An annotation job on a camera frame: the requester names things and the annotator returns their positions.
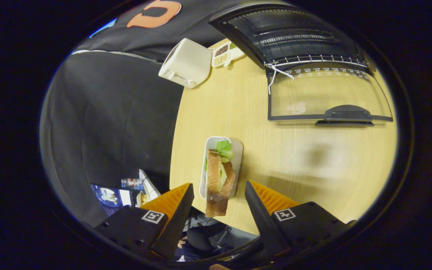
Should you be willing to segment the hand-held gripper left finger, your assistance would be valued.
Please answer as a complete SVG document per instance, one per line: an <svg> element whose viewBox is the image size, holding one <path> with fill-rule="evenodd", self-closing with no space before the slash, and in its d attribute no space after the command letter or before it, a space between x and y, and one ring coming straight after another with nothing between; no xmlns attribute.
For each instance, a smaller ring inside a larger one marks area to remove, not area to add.
<svg viewBox="0 0 432 270"><path fill-rule="evenodd" d="M127 252L149 259L171 260L193 199L193 184L185 183L142 207L124 206L95 229Z"/></svg>

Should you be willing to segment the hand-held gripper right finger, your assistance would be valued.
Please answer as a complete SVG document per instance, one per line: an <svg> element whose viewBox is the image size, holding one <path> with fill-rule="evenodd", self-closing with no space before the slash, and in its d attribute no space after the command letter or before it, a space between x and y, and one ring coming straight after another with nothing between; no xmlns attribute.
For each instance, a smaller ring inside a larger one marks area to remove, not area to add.
<svg viewBox="0 0 432 270"><path fill-rule="evenodd" d="M300 204L255 181L246 182L245 198L264 251L277 263L315 260L356 223L343 222L313 201Z"/></svg>

